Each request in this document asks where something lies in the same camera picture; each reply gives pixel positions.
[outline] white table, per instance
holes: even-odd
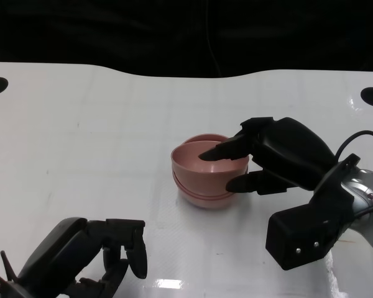
[[[185,79],[0,63],[0,76],[9,81],[0,94],[0,250],[16,273],[61,219],[141,219],[148,277],[129,270],[116,297],[373,297],[373,249],[355,232],[334,246],[333,265],[327,257],[283,271],[266,252],[269,217],[311,193],[247,194],[206,211],[178,196],[170,170],[171,150],[188,137],[231,136],[250,117],[293,117],[336,151],[354,132],[373,130],[373,107],[360,98],[373,73]],[[354,141],[343,156],[351,152],[373,170],[373,139]],[[82,276],[99,279],[101,257]]]

